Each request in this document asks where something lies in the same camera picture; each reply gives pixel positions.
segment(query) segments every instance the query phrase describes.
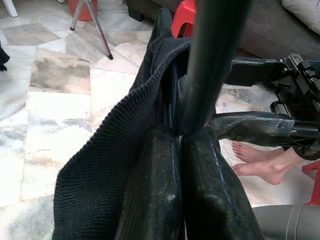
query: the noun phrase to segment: black knitted fabric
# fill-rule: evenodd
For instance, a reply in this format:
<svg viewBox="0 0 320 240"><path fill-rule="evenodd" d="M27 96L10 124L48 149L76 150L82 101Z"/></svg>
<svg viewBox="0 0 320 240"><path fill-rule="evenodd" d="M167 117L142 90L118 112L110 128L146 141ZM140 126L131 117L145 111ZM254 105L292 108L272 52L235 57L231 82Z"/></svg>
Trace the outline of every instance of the black knitted fabric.
<svg viewBox="0 0 320 240"><path fill-rule="evenodd" d="M0 71L7 71L7 68L5 66L5 63L8 62L10 57L6 52L2 49L1 47L1 42L0 42Z"/></svg>
<svg viewBox="0 0 320 240"><path fill-rule="evenodd" d="M186 56L191 45L190 38L173 38L171 24L170 12L161 9L130 93L59 172L53 240L114 238L144 134L160 121L162 76L174 59Z"/></svg>

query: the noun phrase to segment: human foot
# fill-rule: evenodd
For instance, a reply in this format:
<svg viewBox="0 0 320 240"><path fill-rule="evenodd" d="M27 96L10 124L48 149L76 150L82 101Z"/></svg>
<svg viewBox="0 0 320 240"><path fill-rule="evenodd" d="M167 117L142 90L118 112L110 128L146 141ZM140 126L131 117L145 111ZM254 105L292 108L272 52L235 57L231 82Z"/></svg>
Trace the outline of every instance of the human foot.
<svg viewBox="0 0 320 240"><path fill-rule="evenodd" d="M272 151L261 151L237 141L232 143L232 149L235 156L246 163L271 160L284 152L282 147Z"/></svg>
<svg viewBox="0 0 320 240"><path fill-rule="evenodd" d="M281 183L286 172L276 170L268 161L239 163L232 167L237 176L258 176L272 185Z"/></svg>
<svg viewBox="0 0 320 240"><path fill-rule="evenodd" d="M232 169L237 176L258 176L269 184L278 185L290 169L303 161L291 147L269 161L240 163Z"/></svg>

